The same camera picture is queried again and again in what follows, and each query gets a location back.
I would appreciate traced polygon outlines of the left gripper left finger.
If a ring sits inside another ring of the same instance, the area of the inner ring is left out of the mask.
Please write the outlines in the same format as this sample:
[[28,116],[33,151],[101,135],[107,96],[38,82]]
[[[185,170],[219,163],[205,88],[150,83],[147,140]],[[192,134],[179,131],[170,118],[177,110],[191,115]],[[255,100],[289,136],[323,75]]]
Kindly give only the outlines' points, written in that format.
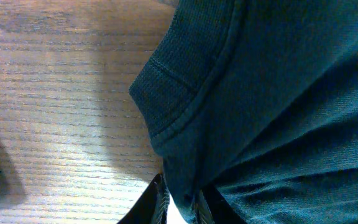
[[170,194],[157,174],[129,212],[117,224],[166,224]]

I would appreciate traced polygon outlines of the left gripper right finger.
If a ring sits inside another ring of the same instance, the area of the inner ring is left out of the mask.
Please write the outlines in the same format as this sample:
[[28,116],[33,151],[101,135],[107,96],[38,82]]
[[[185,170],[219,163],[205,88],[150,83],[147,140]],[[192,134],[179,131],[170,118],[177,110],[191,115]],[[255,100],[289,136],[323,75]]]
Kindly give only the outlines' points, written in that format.
[[197,224],[246,224],[213,185],[199,192],[195,212]]

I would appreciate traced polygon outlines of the black t-shirt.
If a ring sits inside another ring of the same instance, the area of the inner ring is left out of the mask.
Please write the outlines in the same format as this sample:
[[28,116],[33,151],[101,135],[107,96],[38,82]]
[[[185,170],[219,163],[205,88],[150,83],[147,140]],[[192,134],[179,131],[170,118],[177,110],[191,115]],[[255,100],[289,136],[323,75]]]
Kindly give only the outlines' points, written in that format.
[[358,1],[179,1],[129,93],[188,223],[358,223]]

